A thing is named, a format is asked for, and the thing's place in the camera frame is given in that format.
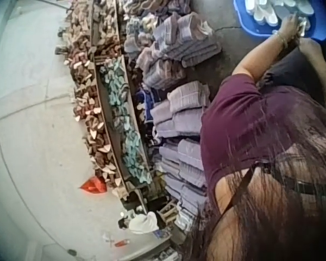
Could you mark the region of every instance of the woman's hand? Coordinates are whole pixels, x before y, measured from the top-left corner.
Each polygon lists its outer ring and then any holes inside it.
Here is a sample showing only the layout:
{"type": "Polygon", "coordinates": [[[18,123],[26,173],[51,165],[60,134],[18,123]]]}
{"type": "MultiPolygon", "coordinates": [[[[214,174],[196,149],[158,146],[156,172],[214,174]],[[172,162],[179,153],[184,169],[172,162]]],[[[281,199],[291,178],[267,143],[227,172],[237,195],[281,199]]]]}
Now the woman's hand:
{"type": "Polygon", "coordinates": [[[281,27],[279,29],[279,33],[282,37],[285,38],[286,42],[290,42],[298,32],[298,16],[297,14],[286,16],[283,22],[281,23],[281,27]]]}

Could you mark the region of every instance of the bracelet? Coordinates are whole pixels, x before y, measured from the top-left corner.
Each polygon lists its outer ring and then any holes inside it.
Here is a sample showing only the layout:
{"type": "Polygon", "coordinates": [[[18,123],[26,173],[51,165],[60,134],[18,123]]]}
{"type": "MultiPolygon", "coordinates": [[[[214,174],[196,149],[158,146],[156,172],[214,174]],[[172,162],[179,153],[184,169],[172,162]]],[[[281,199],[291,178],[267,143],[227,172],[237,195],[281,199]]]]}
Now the bracelet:
{"type": "Polygon", "coordinates": [[[286,49],[289,45],[287,44],[287,41],[286,39],[282,36],[282,34],[279,32],[279,31],[274,31],[274,34],[277,35],[281,41],[283,42],[283,45],[284,45],[284,49],[286,49]]]}

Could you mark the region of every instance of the stack of flip-flops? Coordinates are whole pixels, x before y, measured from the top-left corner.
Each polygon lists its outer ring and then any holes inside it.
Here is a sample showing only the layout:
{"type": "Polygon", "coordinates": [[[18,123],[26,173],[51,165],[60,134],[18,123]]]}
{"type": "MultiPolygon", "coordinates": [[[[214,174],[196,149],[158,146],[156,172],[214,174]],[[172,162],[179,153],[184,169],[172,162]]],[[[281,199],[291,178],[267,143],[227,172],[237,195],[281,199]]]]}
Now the stack of flip-flops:
{"type": "Polygon", "coordinates": [[[141,16],[153,13],[162,22],[173,12],[188,14],[190,0],[123,0],[123,8],[128,15],[141,16]]]}
{"type": "Polygon", "coordinates": [[[121,43],[118,38],[116,1],[106,1],[102,6],[94,5],[94,17],[99,24],[99,41],[96,43],[96,63],[106,58],[121,55],[121,43]]]}
{"type": "Polygon", "coordinates": [[[172,15],[154,31],[158,57],[179,60],[183,67],[197,65],[221,51],[214,31],[197,13],[172,15]]]}
{"type": "Polygon", "coordinates": [[[254,20],[263,25],[277,26],[279,19],[293,13],[306,20],[305,30],[310,29],[309,16],[314,14],[314,9],[309,0],[245,0],[247,13],[254,17],[254,20]]]}
{"type": "Polygon", "coordinates": [[[131,16],[126,25],[126,40],[124,51],[130,60],[134,60],[140,52],[152,44],[153,29],[157,23],[157,17],[148,14],[143,18],[131,16]]]}
{"type": "Polygon", "coordinates": [[[134,127],[129,111],[127,99],[130,93],[124,70],[122,58],[113,58],[107,60],[99,72],[109,93],[108,99],[112,108],[114,127],[121,134],[123,162],[132,176],[137,177],[141,183],[150,183],[152,178],[148,166],[144,164],[140,134],[134,127]]]}
{"type": "Polygon", "coordinates": [[[151,110],[154,131],[163,138],[198,136],[202,114],[210,104],[209,95],[208,86],[198,81],[177,87],[151,110]]]}
{"type": "Polygon", "coordinates": [[[160,170],[165,173],[166,190],[179,200],[175,224],[188,231],[190,221],[206,201],[206,180],[203,173],[200,145],[192,140],[168,141],[159,148],[160,170]]]}
{"type": "Polygon", "coordinates": [[[183,17],[175,13],[153,34],[155,42],[144,48],[136,61],[149,88],[170,87],[184,77],[180,63],[182,67],[194,66],[221,51],[214,31],[196,13],[183,17]]]}

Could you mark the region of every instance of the flip-flop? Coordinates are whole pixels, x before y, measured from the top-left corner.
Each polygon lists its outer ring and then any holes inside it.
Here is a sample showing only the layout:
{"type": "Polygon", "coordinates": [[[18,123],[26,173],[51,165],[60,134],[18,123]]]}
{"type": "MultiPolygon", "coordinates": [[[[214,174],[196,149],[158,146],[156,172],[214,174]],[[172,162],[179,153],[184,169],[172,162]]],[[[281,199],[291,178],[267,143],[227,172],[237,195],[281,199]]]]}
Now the flip-flop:
{"type": "Polygon", "coordinates": [[[271,3],[273,4],[273,7],[276,5],[284,6],[284,0],[271,0],[271,3]]]}
{"type": "Polygon", "coordinates": [[[265,16],[266,22],[270,26],[275,27],[278,25],[279,23],[278,17],[275,14],[275,11],[271,4],[267,5],[266,7],[259,6],[259,9],[262,11],[263,15],[265,16]]]}
{"type": "Polygon", "coordinates": [[[248,14],[253,15],[256,8],[255,0],[245,0],[245,8],[248,14]]]}
{"type": "Polygon", "coordinates": [[[284,4],[288,7],[295,7],[297,5],[295,0],[284,0],[284,4]]]}
{"type": "Polygon", "coordinates": [[[308,0],[297,0],[297,8],[304,15],[312,16],[314,14],[314,9],[308,0]]]}
{"type": "Polygon", "coordinates": [[[263,14],[262,10],[260,10],[258,5],[255,6],[254,19],[259,25],[263,26],[266,23],[265,15],[263,14]]]}
{"type": "Polygon", "coordinates": [[[267,0],[256,0],[257,4],[260,5],[261,7],[266,7],[267,6],[267,0]]]}

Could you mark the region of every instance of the blue item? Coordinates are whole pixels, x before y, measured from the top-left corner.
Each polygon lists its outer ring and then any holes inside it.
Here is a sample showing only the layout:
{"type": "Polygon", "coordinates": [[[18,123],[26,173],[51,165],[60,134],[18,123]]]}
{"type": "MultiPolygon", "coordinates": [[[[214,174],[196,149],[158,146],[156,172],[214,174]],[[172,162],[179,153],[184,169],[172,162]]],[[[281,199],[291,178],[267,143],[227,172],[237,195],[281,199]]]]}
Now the blue item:
{"type": "Polygon", "coordinates": [[[136,95],[139,102],[144,103],[145,105],[145,123],[153,122],[150,111],[153,108],[154,103],[159,102],[160,99],[158,99],[158,97],[152,92],[147,90],[140,90],[136,93],[136,95]]]}
{"type": "MultiPolygon", "coordinates": [[[[280,28],[280,24],[276,27],[271,27],[268,24],[261,26],[256,23],[254,17],[246,12],[245,0],[234,0],[233,3],[238,13],[241,27],[249,34],[260,38],[268,38],[272,35],[273,30],[280,28]]],[[[326,8],[322,0],[310,0],[310,4],[314,8],[315,14],[309,17],[311,27],[305,32],[305,37],[324,41],[326,39],[326,8]]]]}

